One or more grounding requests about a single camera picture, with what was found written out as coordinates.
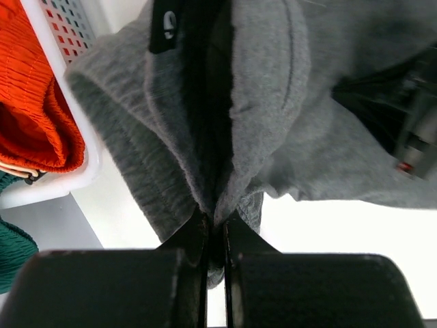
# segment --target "gray sweatshirt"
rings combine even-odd
[[[401,175],[330,97],[435,42],[436,0],[221,3],[186,0],[175,48],[152,53],[149,0],[67,71],[162,241],[197,205],[216,228],[237,209],[258,230],[263,192],[437,208],[437,172]]]

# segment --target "teal garment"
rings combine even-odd
[[[0,218],[0,294],[9,291],[18,270],[37,252],[32,237]]]
[[[12,183],[22,180],[18,176],[13,176],[5,172],[0,171],[0,194],[1,192]]]

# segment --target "gray fabric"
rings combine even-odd
[[[148,1],[67,71],[162,241],[196,204],[216,227],[237,208],[258,230],[264,191],[437,208],[437,174],[396,172],[330,98],[340,78],[436,41],[435,0],[232,0],[221,12],[220,1],[205,2],[186,0],[175,50],[148,51]]]

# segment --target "white logo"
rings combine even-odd
[[[164,36],[167,40],[175,36],[176,15],[174,12],[166,12],[164,14]]]

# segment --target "green cloth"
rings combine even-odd
[[[11,174],[0,171],[0,194],[6,187],[19,180],[22,179],[18,176],[13,176]]]
[[[9,291],[18,270],[37,252],[32,237],[0,218],[0,294]]]

